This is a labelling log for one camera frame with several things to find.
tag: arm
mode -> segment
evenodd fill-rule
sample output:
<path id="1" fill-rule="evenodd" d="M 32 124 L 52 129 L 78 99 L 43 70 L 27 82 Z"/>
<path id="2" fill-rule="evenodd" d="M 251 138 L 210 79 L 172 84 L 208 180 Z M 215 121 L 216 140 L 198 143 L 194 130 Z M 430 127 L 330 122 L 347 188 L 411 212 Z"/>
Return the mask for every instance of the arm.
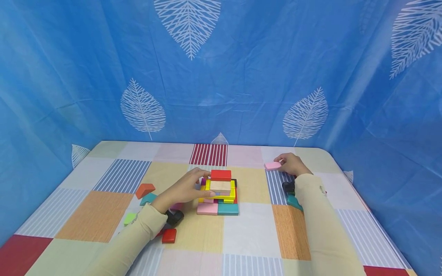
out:
<path id="1" fill-rule="evenodd" d="M 296 175 L 295 194 L 304 209 L 307 239 L 315 276 L 365 276 L 364 267 L 335 210 L 322 191 L 321 178 L 294 154 L 283 154 L 280 170 Z"/>
<path id="2" fill-rule="evenodd" d="M 195 183 L 207 178 L 208 171 L 194 168 L 174 185 L 161 193 L 150 204 L 145 205 L 137 218 L 125 227 L 84 272 L 85 276 L 124 276 L 146 246 L 163 228 L 167 216 L 164 214 L 177 202 L 188 202 L 200 197 L 213 197 L 212 191 L 198 191 Z"/>

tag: blue backdrop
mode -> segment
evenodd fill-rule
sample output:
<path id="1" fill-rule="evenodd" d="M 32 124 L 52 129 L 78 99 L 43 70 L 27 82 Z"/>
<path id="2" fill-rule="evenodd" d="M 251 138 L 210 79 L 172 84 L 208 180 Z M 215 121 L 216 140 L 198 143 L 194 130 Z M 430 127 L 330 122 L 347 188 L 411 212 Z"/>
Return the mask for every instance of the blue backdrop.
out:
<path id="1" fill-rule="evenodd" d="M 0 244 L 72 149 L 222 133 L 330 151 L 416 272 L 439 275 L 442 0 L 0 6 Z"/>

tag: left hand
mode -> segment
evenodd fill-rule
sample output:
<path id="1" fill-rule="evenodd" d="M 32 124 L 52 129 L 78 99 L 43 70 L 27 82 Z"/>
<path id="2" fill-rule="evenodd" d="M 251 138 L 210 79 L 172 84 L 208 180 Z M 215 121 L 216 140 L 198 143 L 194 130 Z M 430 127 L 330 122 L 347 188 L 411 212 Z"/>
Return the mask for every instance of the left hand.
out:
<path id="1" fill-rule="evenodd" d="M 165 213 L 173 204 L 178 202 L 188 202 L 200 197 L 214 197 L 215 192 L 198 191 L 195 184 L 199 183 L 201 177 L 208 178 L 210 172 L 194 168 L 188 171 L 174 185 L 157 196 L 151 203 L 160 213 Z"/>

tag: long-sleeve shirt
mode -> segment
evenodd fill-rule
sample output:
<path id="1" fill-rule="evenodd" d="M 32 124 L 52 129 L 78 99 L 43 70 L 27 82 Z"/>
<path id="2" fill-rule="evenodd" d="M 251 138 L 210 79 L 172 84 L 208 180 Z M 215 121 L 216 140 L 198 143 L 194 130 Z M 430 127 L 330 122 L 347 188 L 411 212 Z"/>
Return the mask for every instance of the long-sleeve shirt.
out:
<path id="1" fill-rule="evenodd" d="M 350 239 L 323 193 L 321 178 L 302 174 L 295 183 L 296 197 L 304 209 L 313 275 L 365 276 Z M 84 275 L 124 276 L 166 220 L 167 216 L 154 207 L 144 206 L 137 219 L 107 245 Z"/>

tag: teal block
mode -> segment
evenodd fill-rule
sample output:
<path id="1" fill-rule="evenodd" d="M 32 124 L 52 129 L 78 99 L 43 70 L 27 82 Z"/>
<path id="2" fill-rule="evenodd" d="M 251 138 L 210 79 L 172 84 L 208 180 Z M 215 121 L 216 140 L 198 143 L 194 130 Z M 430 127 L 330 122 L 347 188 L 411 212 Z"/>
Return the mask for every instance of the teal block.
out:
<path id="1" fill-rule="evenodd" d="M 132 221 L 137 217 L 137 214 L 135 213 L 128 213 L 126 217 L 124 218 L 124 226 L 127 226 L 128 224 L 132 223 Z"/>
<path id="2" fill-rule="evenodd" d="M 218 215 L 237 216 L 239 213 L 238 204 L 218 203 Z"/>
<path id="3" fill-rule="evenodd" d="M 143 198 L 141 198 L 140 206 L 146 205 L 146 203 L 151 203 L 156 198 L 156 194 L 148 193 Z"/>
<path id="4" fill-rule="evenodd" d="M 304 211 L 302 206 L 299 205 L 298 199 L 294 195 L 292 195 L 292 194 L 289 194 L 289 197 L 287 198 L 287 204 L 290 205 L 290 206 L 295 207 L 296 209 Z"/>

